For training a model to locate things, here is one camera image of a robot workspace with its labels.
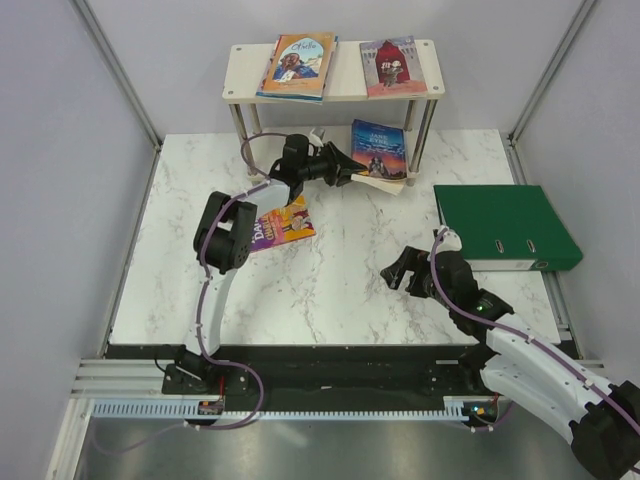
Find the blue Jane Eyre book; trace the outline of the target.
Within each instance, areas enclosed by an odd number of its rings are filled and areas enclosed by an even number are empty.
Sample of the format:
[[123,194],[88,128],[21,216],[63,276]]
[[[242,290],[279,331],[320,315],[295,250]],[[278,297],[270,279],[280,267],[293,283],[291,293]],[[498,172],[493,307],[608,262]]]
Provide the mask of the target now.
[[401,128],[355,119],[351,125],[351,158],[364,170],[352,180],[397,196],[406,185],[407,158]]

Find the Roald Dahl Charlie book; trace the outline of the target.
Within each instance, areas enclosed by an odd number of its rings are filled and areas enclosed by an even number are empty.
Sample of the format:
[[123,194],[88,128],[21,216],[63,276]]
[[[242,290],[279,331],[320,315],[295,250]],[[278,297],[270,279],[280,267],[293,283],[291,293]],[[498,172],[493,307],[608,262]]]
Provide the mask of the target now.
[[270,249],[315,234],[306,199],[300,195],[290,205],[274,209],[256,220],[250,251]]

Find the Why Do Dogs Bark book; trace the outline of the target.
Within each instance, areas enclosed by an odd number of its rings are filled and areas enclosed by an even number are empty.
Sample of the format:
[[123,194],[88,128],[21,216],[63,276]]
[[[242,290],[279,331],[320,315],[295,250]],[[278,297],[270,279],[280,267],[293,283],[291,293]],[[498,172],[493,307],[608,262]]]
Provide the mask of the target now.
[[274,101],[292,101],[292,102],[300,102],[300,103],[309,103],[313,105],[321,105],[323,103],[323,98],[321,96],[310,96],[310,95],[301,95],[301,94],[279,94],[279,93],[269,93],[264,91],[257,91],[255,93],[257,98],[274,100]]

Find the green lever arch file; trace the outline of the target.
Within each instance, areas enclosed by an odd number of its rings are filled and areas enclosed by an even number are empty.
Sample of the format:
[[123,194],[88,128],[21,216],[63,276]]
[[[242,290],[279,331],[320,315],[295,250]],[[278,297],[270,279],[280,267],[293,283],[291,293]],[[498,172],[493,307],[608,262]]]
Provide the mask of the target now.
[[436,185],[434,195],[475,271],[569,271],[583,259],[537,185]]

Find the tan Othello book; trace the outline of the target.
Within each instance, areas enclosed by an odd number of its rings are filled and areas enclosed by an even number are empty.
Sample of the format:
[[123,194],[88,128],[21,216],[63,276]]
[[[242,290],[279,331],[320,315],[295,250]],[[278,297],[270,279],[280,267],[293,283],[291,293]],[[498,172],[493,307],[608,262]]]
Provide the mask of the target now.
[[337,43],[333,32],[280,35],[257,91],[323,98]]

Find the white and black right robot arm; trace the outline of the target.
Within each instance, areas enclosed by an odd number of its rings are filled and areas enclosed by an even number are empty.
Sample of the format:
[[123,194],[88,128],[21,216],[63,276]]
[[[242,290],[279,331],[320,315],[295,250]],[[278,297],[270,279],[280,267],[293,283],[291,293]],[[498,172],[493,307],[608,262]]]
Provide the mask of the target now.
[[467,392],[486,388],[550,426],[597,479],[639,470],[639,387],[615,384],[581,365],[538,334],[496,294],[479,287],[469,264],[453,251],[406,247],[380,272],[387,286],[441,304],[477,345],[460,359]]

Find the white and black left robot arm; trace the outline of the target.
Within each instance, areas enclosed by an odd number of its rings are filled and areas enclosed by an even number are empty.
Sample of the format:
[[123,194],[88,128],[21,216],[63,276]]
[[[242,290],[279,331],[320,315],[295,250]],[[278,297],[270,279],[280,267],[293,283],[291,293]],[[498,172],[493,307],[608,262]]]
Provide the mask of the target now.
[[193,249],[204,279],[185,349],[203,359],[187,366],[184,379],[198,393],[216,388],[220,378],[216,365],[227,363],[213,355],[221,346],[222,321],[232,282],[251,253],[256,220],[290,205],[308,181],[322,180],[329,186],[341,187],[354,174],[366,170],[333,142],[324,143],[315,134],[282,137],[281,156],[268,172],[257,171],[263,177],[261,182],[234,196],[219,191],[210,194],[194,235]]

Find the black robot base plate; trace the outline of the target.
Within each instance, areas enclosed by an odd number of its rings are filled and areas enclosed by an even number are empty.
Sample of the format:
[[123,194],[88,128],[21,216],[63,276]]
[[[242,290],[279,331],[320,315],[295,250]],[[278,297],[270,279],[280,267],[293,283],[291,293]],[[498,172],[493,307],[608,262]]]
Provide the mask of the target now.
[[441,407],[445,398],[490,402],[467,369],[476,346],[233,346],[212,365],[177,345],[108,348],[113,360],[165,361],[165,394],[220,394],[243,410]]

